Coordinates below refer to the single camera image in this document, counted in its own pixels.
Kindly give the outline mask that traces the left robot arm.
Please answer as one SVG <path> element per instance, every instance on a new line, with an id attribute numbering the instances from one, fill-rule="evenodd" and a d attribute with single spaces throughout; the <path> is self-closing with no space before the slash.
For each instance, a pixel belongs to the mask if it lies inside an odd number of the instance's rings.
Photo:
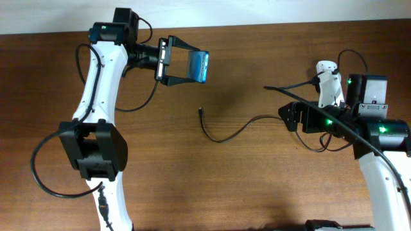
<path id="1" fill-rule="evenodd" d="M 112 22 L 89 30 L 91 62 L 82 99 L 73 119 L 60 123 L 59 138 L 73 169 L 91 188 L 101 230 L 133 230 L 123 192 L 128 146 L 115 125 L 121 77 L 133 68 L 154 71 L 166 86 L 205 83 L 209 53 L 170 35 L 157 46 L 137 41 L 141 18 L 116 8 Z"/>

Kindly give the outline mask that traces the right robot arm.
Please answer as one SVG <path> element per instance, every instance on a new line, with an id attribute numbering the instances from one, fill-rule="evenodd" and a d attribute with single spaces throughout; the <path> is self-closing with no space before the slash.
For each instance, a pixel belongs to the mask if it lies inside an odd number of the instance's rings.
<path id="1" fill-rule="evenodd" d="M 352 145 L 372 203 L 375 230 L 410 230 L 410 127 L 388 119 L 387 77 L 350 74 L 345 101 L 296 98 L 278 110 L 287 129 L 326 132 Z"/>

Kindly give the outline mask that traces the white USB charger plug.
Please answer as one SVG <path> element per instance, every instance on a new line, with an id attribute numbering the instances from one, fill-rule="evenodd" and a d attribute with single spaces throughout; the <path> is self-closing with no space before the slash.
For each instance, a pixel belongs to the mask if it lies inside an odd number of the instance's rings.
<path id="1" fill-rule="evenodd" d="M 338 74 L 337 64 L 330 60 L 321 60 L 316 64 L 317 74 L 329 73 L 332 75 Z"/>

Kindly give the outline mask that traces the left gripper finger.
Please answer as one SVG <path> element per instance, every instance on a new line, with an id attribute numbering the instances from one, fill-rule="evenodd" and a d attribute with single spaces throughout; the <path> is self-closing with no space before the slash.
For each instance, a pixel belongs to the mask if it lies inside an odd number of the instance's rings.
<path id="1" fill-rule="evenodd" d="M 181 48 L 181 49 L 187 49 L 190 51 L 199 51 L 200 49 L 189 45 L 188 43 L 184 42 L 182 39 L 174 36 L 174 35 L 170 35 L 168 37 L 168 43 L 171 47 L 177 47 L 177 48 Z"/>
<path id="2" fill-rule="evenodd" d="M 179 78 L 176 76 L 164 76 L 162 78 L 162 84 L 165 86 L 174 86 L 182 83 L 194 83 L 195 81 L 189 78 Z"/>

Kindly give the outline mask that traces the blue Galaxy smartphone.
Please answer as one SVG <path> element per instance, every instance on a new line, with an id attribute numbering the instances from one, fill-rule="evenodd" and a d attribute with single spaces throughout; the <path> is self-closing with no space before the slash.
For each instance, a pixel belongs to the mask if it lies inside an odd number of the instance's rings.
<path id="1" fill-rule="evenodd" d="M 186 78 L 199 83 L 205 83 L 207 80 L 208 63 L 208 51 L 190 51 L 188 53 Z"/>

